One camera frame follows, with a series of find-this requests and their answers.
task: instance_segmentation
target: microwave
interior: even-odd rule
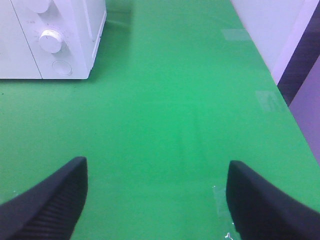
[[[87,79],[105,0],[1,0],[0,79]]]

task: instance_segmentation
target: green table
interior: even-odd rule
[[[320,168],[228,0],[108,9],[88,80],[0,82],[0,203],[82,155],[72,240],[238,240],[230,160],[320,211]]]

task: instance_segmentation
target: purple wall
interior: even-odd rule
[[[289,108],[320,164],[320,57]]]

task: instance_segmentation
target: microwave knob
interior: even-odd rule
[[[39,38],[40,47],[51,54],[59,52],[63,44],[62,36],[55,30],[45,30]]]
[[[30,9],[31,11],[37,13],[37,14],[43,14],[46,12],[52,0],[23,0],[24,5]]]

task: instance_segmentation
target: white wall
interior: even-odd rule
[[[289,108],[320,164],[320,57]]]
[[[278,84],[319,0],[231,0]]]

